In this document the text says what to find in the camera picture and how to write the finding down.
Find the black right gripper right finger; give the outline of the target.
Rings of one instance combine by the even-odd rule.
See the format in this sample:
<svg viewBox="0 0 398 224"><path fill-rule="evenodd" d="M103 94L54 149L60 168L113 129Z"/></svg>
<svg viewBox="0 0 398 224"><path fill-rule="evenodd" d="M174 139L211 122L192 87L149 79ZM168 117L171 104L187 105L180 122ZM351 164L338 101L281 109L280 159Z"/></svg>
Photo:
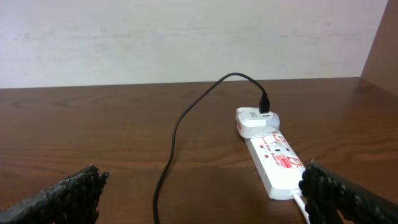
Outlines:
<svg viewBox="0 0 398 224"><path fill-rule="evenodd" d="M313 162L298 186L310 223L397 224L396 204Z"/></svg>

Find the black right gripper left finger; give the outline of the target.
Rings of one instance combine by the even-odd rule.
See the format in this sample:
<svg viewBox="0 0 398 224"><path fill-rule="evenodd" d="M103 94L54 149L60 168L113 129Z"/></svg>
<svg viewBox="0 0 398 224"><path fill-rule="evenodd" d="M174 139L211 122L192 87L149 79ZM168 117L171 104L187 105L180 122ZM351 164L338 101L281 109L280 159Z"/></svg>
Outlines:
<svg viewBox="0 0 398 224"><path fill-rule="evenodd" d="M94 224L109 172L93 164L1 212L2 224Z"/></svg>

